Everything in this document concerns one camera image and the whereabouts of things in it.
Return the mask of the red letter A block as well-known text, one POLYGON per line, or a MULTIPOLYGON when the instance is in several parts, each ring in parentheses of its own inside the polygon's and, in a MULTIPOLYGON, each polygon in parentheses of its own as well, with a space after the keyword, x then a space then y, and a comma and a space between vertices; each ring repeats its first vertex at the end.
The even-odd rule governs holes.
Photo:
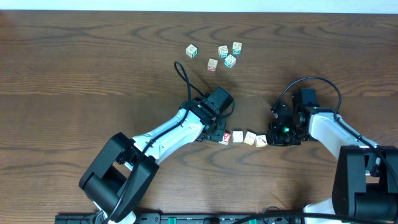
POLYGON ((220 141, 220 144, 228 145, 231 140, 231 134, 230 133, 224 133, 222 140, 220 141))

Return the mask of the wooden block brown drawing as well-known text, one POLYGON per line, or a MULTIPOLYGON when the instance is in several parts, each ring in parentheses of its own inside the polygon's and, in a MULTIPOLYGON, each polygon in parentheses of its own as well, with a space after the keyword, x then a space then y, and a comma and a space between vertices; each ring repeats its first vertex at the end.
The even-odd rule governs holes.
POLYGON ((255 138, 256 147, 265 147, 267 146, 267 136, 266 135, 257 135, 255 138))

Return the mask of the plain white wooden block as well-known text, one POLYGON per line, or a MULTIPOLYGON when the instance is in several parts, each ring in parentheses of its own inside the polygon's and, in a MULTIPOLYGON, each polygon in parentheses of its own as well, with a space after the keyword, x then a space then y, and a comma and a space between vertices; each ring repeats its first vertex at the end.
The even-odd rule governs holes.
POLYGON ((244 141, 244 132, 233 131, 232 137, 233 137, 233 143, 242 143, 244 141))

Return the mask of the yellow-sided wooden block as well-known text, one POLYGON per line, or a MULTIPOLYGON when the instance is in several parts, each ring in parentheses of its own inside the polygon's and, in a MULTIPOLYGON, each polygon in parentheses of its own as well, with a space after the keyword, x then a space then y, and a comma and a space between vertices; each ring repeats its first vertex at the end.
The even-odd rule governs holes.
POLYGON ((246 135, 245 135, 245 137, 244 137, 243 143, 248 144, 248 145, 253 145, 253 144, 255 143, 256 136, 257 136, 257 135, 256 135, 255 133, 252 133, 252 132, 250 132, 250 131, 247 131, 247 132, 246 132, 246 135))

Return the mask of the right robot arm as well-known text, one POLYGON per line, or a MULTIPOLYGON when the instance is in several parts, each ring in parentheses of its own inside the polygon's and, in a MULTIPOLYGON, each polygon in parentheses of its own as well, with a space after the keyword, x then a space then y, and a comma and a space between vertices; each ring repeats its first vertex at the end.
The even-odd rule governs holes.
POLYGON ((282 100, 271 107, 277 120, 269 124, 269 145, 318 141, 338 161, 331 198, 304 206, 304 212, 397 221, 397 148, 360 135, 338 113, 321 107, 313 89, 296 91, 292 101, 292 107, 282 100))

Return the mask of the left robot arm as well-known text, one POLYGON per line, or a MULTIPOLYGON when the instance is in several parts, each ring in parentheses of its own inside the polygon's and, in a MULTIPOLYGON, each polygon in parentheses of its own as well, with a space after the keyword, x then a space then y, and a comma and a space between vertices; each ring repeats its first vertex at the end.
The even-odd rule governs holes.
POLYGON ((199 138, 223 139, 233 97, 222 88, 184 101, 177 114, 148 133, 112 136, 79 181, 79 187, 100 209, 104 223, 134 223, 138 206, 160 163, 199 138))

